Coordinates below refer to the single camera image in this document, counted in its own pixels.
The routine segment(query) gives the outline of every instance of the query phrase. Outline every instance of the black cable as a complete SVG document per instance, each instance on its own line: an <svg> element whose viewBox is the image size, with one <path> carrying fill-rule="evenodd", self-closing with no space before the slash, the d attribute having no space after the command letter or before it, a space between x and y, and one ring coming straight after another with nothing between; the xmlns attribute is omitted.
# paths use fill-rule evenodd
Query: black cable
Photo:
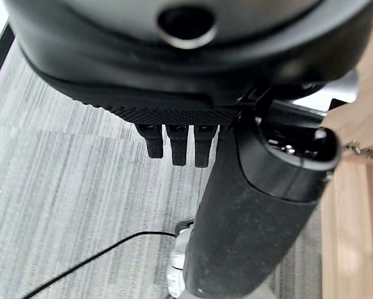
<svg viewBox="0 0 373 299"><path fill-rule="evenodd" d="M55 278L49 280L47 283L39 286L34 291L28 293L26 296L22 297L21 299L30 299L30 298L34 297L35 295L42 292L43 290L45 290L49 286L53 285L55 282L58 282L59 280L65 278L67 275L73 273L74 271L77 271L79 268L85 266L86 264L92 262L93 260L96 260L97 258L99 258L102 255L108 253L109 251L113 250L114 248L118 247L119 245L121 245L121 244L123 244L123 243L125 243L125 242L127 242L131 239L134 239L135 237L139 237L140 235L166 235L168 237L174 237L174 238L176 237L175 234L171 234L169 232L138 232L137 234L133 234L133 235L121 240L121 241L118 241L117 243L113 244L109 248L107 248L105 250L102 250L101 252L99 252L99 253L93 255L92 257L90 257L89 259L86 259L83 262L77 264L76 266L68 269L66 272L64 272L64 273L56 276Z"/></svg>

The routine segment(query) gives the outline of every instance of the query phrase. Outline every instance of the striped carpet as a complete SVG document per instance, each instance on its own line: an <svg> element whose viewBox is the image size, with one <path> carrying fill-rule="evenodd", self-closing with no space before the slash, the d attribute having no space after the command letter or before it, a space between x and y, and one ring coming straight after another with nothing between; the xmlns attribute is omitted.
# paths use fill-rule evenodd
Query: striped carpet
<svg viewBox="0 0 373 299"><path fill-rule="evenodd" d="M15 43L0 73L0 299L23 294L140 230L190 219L208 169L148 158L133 125L41 81ZM266 285L278 299L321 298L317 212ZM36 298L165 298L173 240L140 237ZM272 298L272 294L252 295Z"/></svg>

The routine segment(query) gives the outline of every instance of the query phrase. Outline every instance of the wooden surface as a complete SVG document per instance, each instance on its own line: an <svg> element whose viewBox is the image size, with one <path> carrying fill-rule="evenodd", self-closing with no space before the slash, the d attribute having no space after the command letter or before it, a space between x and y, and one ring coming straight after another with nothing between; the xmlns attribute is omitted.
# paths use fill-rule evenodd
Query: wooden surface
<svg viewBox="0 0 373 299"><path fill-rule="evenodd" d="M322 201L323 299L373 299L373 166L343 163Z"/></svg>
<svg viewBox="0 0 373 299"><path fill-rule="evenodd" d="M373 147L373 35L359 64L356 103L329 114L324 125L343 144ZM323 299L373 299L373 160L345 154L322 199Z"/></svg>
<svg viewBox="0 0 373 299"><path fill-rule="evenodd" d="M343 144L357 140L365 148L373 145L373 34L359 64L359 76L357 102L332 111L324 125L336 131Z"/></svg>

